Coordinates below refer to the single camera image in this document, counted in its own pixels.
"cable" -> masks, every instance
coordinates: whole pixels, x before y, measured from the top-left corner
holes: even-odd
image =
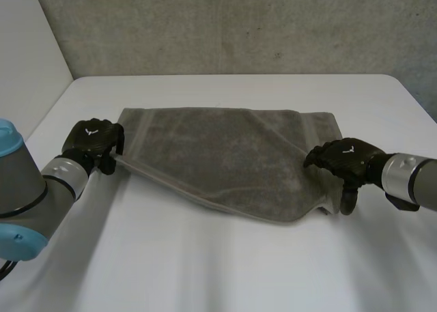
[[[3,273],[11,263],[12,263],[11,261],[6,261],[6,263],[4,263],[0,269],[0,274]]]
[[[2,281],[15,268],[18,262],[6,261],[0,269],[0,281]]]

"white logo on robot hand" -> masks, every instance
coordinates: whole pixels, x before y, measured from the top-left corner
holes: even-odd
[[[352,148],[350,150],[346,150],[343,152],[343,154],[345,154],[345,153],[355,153],[354,146],[352,146]]]
[[[88,129],[85,129],[85,132],[86,132],[89,136],[91,136],[92,134],[97,133],[98,130],[96,130],[96,131],[88,131]]]

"table surface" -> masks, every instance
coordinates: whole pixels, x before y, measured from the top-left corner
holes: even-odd
[[[37,127],[39,168],[77,121],[124,107],[329,111],[344,137],[437,158],[437,125],[389,76],[110,76],[73,82]],[[431,311],[436,235],[437,213],[400,212],[374,186],[350,216],[278,226],[94,173],[49,246],[0,283],[0,311]]]

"gray concrete wall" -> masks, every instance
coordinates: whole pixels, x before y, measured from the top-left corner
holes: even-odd
[[[75,78],[383,73],[437,118],[437,0],[40,0]]]

